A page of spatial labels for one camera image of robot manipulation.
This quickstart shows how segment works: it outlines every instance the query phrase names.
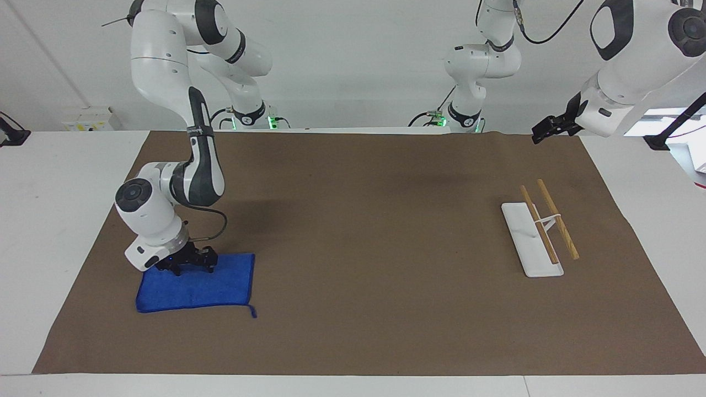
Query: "blue towel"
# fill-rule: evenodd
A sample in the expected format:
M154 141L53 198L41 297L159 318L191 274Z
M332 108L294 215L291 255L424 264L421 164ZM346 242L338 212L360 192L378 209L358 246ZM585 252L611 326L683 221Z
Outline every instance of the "blue towel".
M250 305L255 254L219 255L213 273L203 267L182 266L181 276L153 267L144 272L135 306L140 313L196 307Z

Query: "wooden handle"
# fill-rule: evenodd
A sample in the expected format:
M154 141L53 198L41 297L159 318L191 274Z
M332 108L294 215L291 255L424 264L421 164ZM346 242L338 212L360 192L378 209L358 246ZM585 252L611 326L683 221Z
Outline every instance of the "wooden handle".
M534 204L532 203L532 199L530 198L530 194L527 193L527 188L525 185L520 186L520 190L522 191L522 195L525 197L525 203L527 203L527 207L529 208L529 213L532 214L532 219L534 220L534 225L537 226L537 232L539 232L539 236L542 238L542 243L544 244L544 248L546 249L547 254L549 254L549 260L553 265L556 265L559 263L559 258L556 257L556 252L554 251L554 248L551 246L551 243L549 242L549 236L546 234L546 230L544 229L544 225L542 225L541 222L539 222L539 214L537 213L537 209L534 207Z
M549 207L551 214L558 215L559 209L556 207L556 204L554 204L554 200L551 199L551 196L549 195L549 190L546 188L544 181L541 179L538 179L537 184L539 185L539 188L542 191L542 196L544 196L544 201L546 201L546 204ZM566 224L564 223L564 219L561 217L561 215L556 217L556 225L559 228L559 232L561 233L561 237L564 239L564 242L566 243L566 248L569 250L569 253L571 254L571 258L574 261L576 259L579 259L579 255L578 255L578 251L576 250L576 246L574 246L574 244L573 244L573 240L571 239L571 236L569 235L569 230L566 228Z

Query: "white table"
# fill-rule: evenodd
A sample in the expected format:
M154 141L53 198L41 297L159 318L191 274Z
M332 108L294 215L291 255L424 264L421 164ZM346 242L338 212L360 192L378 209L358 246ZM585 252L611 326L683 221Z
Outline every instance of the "white table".
M407 133L444 129L405 129ZM338 132L336 130L307 132ZM400 129L360 133L400 134ZM0 374L28 374L132 166L146 131L36 132L0 148ZM640 138L581 138L618 207L706 351L706 194ZM704 396L673 377L0 377L0 396Z

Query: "robotic arm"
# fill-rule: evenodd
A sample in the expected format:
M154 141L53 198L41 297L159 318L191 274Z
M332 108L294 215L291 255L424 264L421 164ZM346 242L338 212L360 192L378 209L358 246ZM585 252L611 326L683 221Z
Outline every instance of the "robotic arm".
M615 133L653 90L687 71L706 52L706 16L667 0L606 0L591 22L591 38L605 65L561 116L532 128L534 143L586 129Z
M446 72L456 82L455 97L448 106L448 114L455 121L453 131L468 131L479 121L486 98L486 89L479 79L512 76L522 63L520 50L513 45L513 1L481 1L478 28L487 39L485 44L455 47L445 60Z
M191 158L149 163L118 189L118 214L138 235L125 255L140 271L156 266L178 275L183 263L213 271L217 254L210 247L195 248L174 212L179 204L211 206L225 190L208 107L201 91L191 83L186 48L203 45L212 54L204 63L208 67L232 68L250 76L267 74L272 59L261 45L246 43L245 35L232 26L215 0L135 0L128 22L133 26L133 83L149 101L184 119ZM234 106L238 109L250 103L248 100L234 102Z

